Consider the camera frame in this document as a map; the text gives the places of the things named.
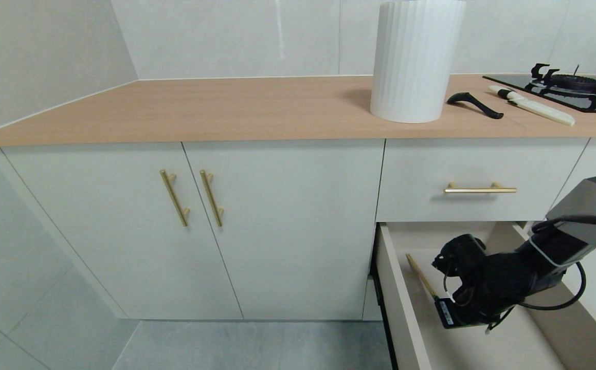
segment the gas stove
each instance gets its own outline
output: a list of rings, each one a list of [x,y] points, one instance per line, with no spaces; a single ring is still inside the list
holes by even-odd
[[[596,76],[564,75],[559,69],[549,68],[542,73],[545,63],[537,63],[531,75],[488,75],[488,80],[526,91],[555,101],[581,112],[596,113]]]

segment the kitchen counter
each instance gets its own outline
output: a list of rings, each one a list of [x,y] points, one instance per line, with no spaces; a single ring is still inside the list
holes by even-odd
[[[573,127],[493,96],[481,75],[452,75],[447,97],[469,91],[498,112],[445,105],[442,117],[401,124],[369,112],[372,77],[148,80],[115,87],[0,128],[0,146],[155,141],[360,138],[596,137],[596,113],[536,96],[576,119]]]

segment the gold drawer handle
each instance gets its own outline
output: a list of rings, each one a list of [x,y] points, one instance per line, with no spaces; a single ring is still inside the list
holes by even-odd
[[[459,188],[455,182],[449,182],[448,187],[444,189],[444,193],[451,194],[508,194],[516,193],[517,188],[504,188],[498,182],[493,182],[490,188]]]
[[[176,212],[178,213],[178,217],[181,220],[181,224],[185,227],[188,225],[188,213],[190,212],[190,208],[184,208],[181,210],[181,206],[178,204],[178,200],[176,199],[176,194],[174,192],[174,188],[172,187],[172,182],[176,179],[175,174],[170,174],[166,170],[161,170],[161,178],[163,178],[163,182],[168,188],[168,193],[170,194],[170,199],[172,199],[172,203],[174,203]]]
[[[213,173],[207,174],[206,171],[201,170],[200,176],[202,178],[202,182],[204,183],[204,187],[206,188],[206,196],[209,197],[209,203],[211,203],[211,208],[213,208],[215,222],[218,223],[218,227],[222,227],[222,214],[225,212],[225,210],[218,208],[218,205],[215,204],[215,198],[213,197],[213,191],[211,190],[211,180],[213,180]]]

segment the white knife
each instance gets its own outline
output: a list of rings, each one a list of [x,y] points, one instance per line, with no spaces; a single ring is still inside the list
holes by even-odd
[[[535,113],[536,115],[562,124],[567,124],[568,126],[574,125],[574,117],[568,113],[561,112],[556,108],[552,108],[544,104],[540,104],[537,101],[526,99],[507,87],[490,85],[490,91],[504,99],[507,99],[509,103],[524,110],[528,110],[531,113]]]

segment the drawer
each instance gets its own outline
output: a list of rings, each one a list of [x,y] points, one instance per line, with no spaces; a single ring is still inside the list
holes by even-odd
[[[390,342],[399,369],[496,370],[537,368],[596,369],[596,311],[577,302],[559,311],[531,311],[516,307],[490,335],[485,326],[446,330],[439,321],[432,297],[410,268],[410,253],[438,295],[441,274],[430,267],[441,245],[436,237],[410,237],[405,224],[380,224],[375,246],[375,267],[380,279]],[[438,232],[448,239],[446,228]],[[514,250],[526,235],[514,223],[497,223],[486,238],[489,253]],[[456,279],[448,284],[455,290]],[[528,302],[553,305],[573,297],[564,284],[533,295]]]
[[[387,140],[376,219],[540,220],[554,203],[587,138]],[[515,193],[444,193],[490,188]]]

